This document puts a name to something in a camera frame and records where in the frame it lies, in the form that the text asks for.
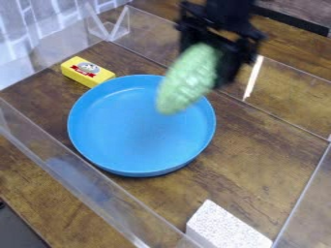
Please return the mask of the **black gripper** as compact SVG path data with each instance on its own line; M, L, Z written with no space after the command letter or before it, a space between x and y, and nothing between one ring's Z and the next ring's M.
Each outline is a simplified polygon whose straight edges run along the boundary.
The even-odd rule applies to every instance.
M232 83L244 64L251 64L267 35L251 23L255 0L180 1L176 29L180 54L199 45L219 49L215 88Z

